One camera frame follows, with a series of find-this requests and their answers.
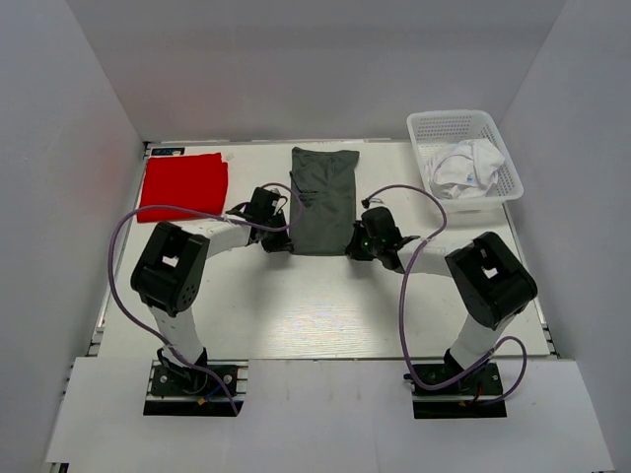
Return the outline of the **dark grey t-shirt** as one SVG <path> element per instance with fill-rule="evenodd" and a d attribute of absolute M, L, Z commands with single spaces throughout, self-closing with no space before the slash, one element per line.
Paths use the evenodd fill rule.
<path fill-rule="evenodd" d="M 292 149 L 289 237 L 301 256 L 342 256 L 356 221 L 355 168 L 360 153 Z"/>

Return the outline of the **white t-shirt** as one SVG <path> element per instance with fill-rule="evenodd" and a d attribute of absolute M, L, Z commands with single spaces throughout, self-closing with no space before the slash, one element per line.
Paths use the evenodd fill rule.
<path fill-rule="evenodd" d="M 428 162 L 430 189 L 442 199 L 485 197 L 498 183 L 505 157 L 488 139 L 441 148 Z"/>

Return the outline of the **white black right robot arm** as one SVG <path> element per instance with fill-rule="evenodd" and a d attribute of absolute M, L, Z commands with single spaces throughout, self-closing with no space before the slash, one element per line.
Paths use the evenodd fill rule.
<path fill-rule="evenodd" d="M 407 287 L 416 274 L 450 278 L 466 308 L 466 319 L 446 351 L 445 364 L 454 373 L 471 372 L 497 349 L 500 336 L 538 294 L 532 276 L 494 232 L 462 244 L 434 236 L 403 236 L 390 210 L 376 207 L 354 223 L 346 255 L 355 261 L 379 261 L 402 276 L 399 336 L 405 347 L 404 311 Z"/>

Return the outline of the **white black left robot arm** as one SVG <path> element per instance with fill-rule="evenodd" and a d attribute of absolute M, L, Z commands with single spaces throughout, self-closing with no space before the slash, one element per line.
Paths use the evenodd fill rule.
<path fill-rule="evenodd" d="M 294 245 L 282 207 L 287 198 L 269 185 L 219 219 L 204 234 L 160 222 L 132 271 L 130 285 L 153 314 L 171 368 L 205 367 L 208 357 L 197 335 L 192 306 L 200 293 L 206 261 L 224 252 L 259 244 L 268 252 L 291 252 Z"/>

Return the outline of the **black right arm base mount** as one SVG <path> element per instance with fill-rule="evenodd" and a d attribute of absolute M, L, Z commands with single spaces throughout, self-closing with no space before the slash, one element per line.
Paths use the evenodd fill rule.
<path fill-rule="evenodd" d="M 415 420 L 502 419 L 507 417 L 504 400 L 492 400 L 504 394 L 498 366 L 487 363 L 479 370 L 440 390 L 418 385 L 410 373 L 403 379 L 412 389 Z"/>

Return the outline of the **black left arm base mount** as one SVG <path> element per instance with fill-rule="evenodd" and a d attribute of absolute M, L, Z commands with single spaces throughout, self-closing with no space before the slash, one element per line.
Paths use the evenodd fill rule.
<path fill-rule="evenodd" d="M 146 417 L 236 417 L 245 403 L 247 362 L 211 361 L 207 369 L 226 385 L 230 401 L 220 383 L 210 374 L 174 365 L 157 352 L 152 362 L 143 415 Z"/>

